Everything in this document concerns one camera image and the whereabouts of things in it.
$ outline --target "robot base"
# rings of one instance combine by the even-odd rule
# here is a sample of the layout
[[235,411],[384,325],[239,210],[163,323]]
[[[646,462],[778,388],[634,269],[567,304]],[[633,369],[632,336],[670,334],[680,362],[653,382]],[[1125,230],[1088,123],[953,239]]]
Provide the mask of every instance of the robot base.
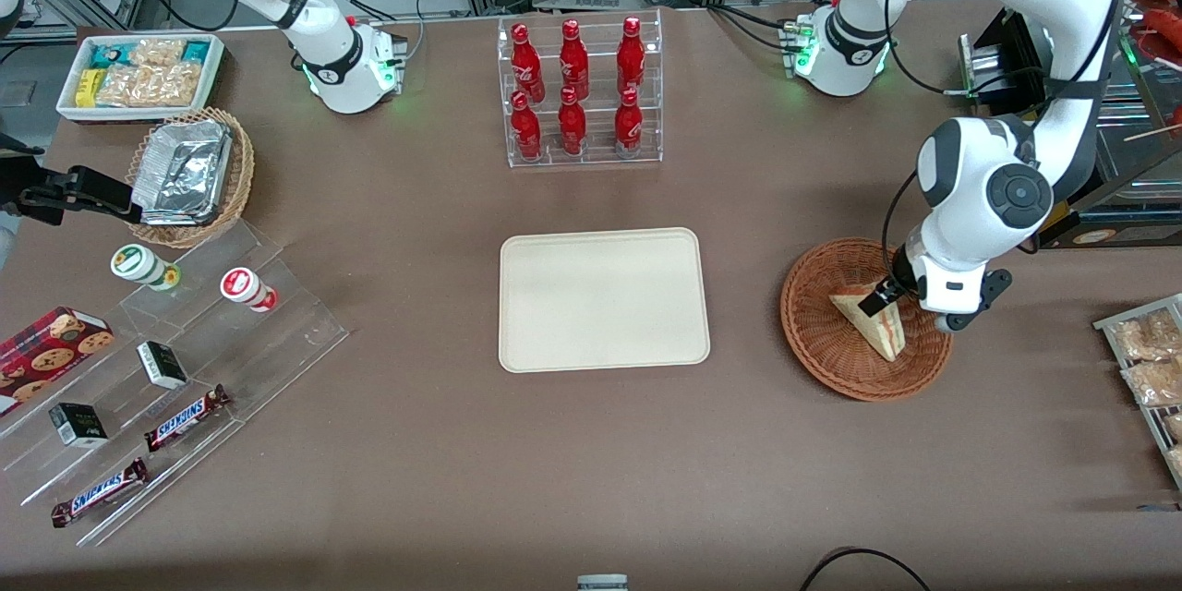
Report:
[[[798,15],[794,24],[780,28],[780,45],[792,48],[784,54],[784,72],[787,78],[803,78],[817,90],[832,96],[853,96],[870,86],[870,82],[886,66],[890,45],[882,48],[877,61],[850,65],[839,51],[829,44],[825,20],[833,7],[824,6],[812,14]],[[866,56],[873,58],[872,52]]]
[[395,43],[389,32],[371,26],[356,26],[362,37],[362,57],[340,83],[326,85],[304,69],[312,91],[325,106],[337,112],[362,112],[378,104],[389,95],[402,93],[407,70],[407,43]]

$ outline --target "red bottle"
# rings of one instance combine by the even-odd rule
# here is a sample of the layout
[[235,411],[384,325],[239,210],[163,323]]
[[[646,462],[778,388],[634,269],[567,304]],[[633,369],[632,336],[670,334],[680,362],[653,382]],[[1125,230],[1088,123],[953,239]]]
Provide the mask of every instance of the red bottle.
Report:
[[563,86],[563,106],[558,110],[558,126],[563,130],[563,150],[571,157],[583,154],[587,137],[587,116],[579,106],[574,86]]
[[616,154],[621,158],[634,158],[641,152],[641,124],[644,115],[636,106],[636,89],[629,86],[619,96],[616,110]]
[[635,15],[624,19],[624,39],[616,52],[616,66],[619,70],[616,78],[619,95],[624,95],[629,86],[641,90],[641,83],[644,83],[644,44],[641,43],[641,19]]
[[514,24],[509,32],[513,35],[513,77],[518,90],[525,91],[533,104],[540,104],[546,98],[546,86],[541,83],[541,58],[530,44],[530,28],[525,24]]
[[537,162],[541,158],[541,125],[538,123],[538,116],[530,108],[530,99],[524,91],[513,91],[509,102],[513,104],[509,124],[513,126],[513,139],[518,144],[521,158]]
[[563,85],[573,86],[578,98],[586,99],[591,95],[591,70],[587,47],[579,39],[578,20],[563,20],[563,51],[558,53],[558,63],[563,66]]

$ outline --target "wicker basket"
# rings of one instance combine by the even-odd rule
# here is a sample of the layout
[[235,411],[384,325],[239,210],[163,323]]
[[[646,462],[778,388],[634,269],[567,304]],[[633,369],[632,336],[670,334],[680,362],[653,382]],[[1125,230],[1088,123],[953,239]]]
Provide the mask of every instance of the wicker basket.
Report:
[[[217,110],[217,108],[202,108],[201,111],[186,112],[186,115],[164,121],[164,124],[196,123],[196,121],[219,121],[234,131],[230,162],[226,169],[226,183],[222,189],[221,212],[216,220],[207,226],[128,225],[131,228],[131,234],[144,242],[164,245],[175,249],[189,249],[189,247],[195,247],[200,242],[226,233],[238,221],[238,217],[242,216],[242,209],[246,208],[246,200],[251,195],[251,178],[254,177],[254,148],[251,145],[251,137],[246,136],[239,121],[234,119],[229,112]],[[145,145],[148,145],[148,137],[139,142],[136,156],[131,157],[131,167],[124,178],[129,186],[136,182],[136,174],[139,174],[139,161],[144,156]]]
[[952,352],[950,335],[914,298],[898,301],[907,346],[894,363],[883,359],[829,300],[842,285],[883,278],[882,247],[842,239],[801,255],[780,292],[780,323],[797,358],[818,381],[855,400],[902,400],[940,376]]

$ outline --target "brown tabletop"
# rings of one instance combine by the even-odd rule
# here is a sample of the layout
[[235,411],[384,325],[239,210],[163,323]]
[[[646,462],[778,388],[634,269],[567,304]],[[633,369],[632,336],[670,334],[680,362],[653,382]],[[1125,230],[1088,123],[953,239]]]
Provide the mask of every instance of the brown tabletop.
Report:
[[[995,11],[915,2],[901,53],[952,85],[955,37]],[[785,589],[865,545],[935,589],[1177,589],[1182,515],[1132,509],[1175,494],[1090,326],[1182,290],[1176,251],[1006,255],[1015,287],[934,385],[842,398],[788,350],[781,280],[817,242],[877,236],[955,103],[895,66],[826,98],[704,11],[663,19],[665,162],[567,174],[505,164],[493,19],[430,24],[407,93],[362,116],[312,98],[279,32],[226,32],[217,103],[258,156],[246,216],[355,333],[98,548],[0,491],[0,587],[561,590],[624,572],[637,591]],[[143,132],[63,121],[48,161],[121,175]],[[924,212],[913,190],[897,236]],[[701,241],[704,363],[500,368],[507,238],[655,226]],[[26,221],[0,335],[116,305],[130,285],[106,262],[129,238],[85,213]],[[845,559],[814,589],[870,578],[909,584]]]

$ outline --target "red cookie box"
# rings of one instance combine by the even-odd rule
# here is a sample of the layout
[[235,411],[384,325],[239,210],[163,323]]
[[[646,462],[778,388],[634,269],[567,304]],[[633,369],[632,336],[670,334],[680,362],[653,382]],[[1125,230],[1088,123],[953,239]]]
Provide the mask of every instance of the red cookie box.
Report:
[[106,322],[57,307],[0,343],[0,416],[78,366],[111,342]]

